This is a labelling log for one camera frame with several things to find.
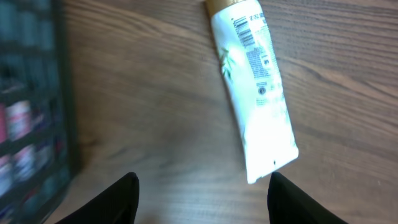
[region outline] wooden table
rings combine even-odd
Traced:
[[[261,4],[300,151],[280,172],[349,223],[398,223],[398,2]],[[48,222],[134,171],[136,223],[268,223],[203,1],[65,5],[85,168]]]

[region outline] white tube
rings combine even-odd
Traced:
[[[257,0],[206,3],[253,184],[299,155],[271,36]]]

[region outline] brown cap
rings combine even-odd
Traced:
[[[209,11],[210,18],[226,7],[232,6],[233,4],[241,1],[245,0],[206,0],[207,10]]]

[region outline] wood grain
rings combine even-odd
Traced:
[[[261,1],[299,158],[280,171],[349,223],[398,223],[398,2]],[[268,223],[201,0],[67,0],[85,168],[53,223],[129,171],[136,223]]]

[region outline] barcode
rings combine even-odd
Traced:
[[[244,47],[254,44],[253,34],[250,30],[246,16],[234,21],[236,33]]]

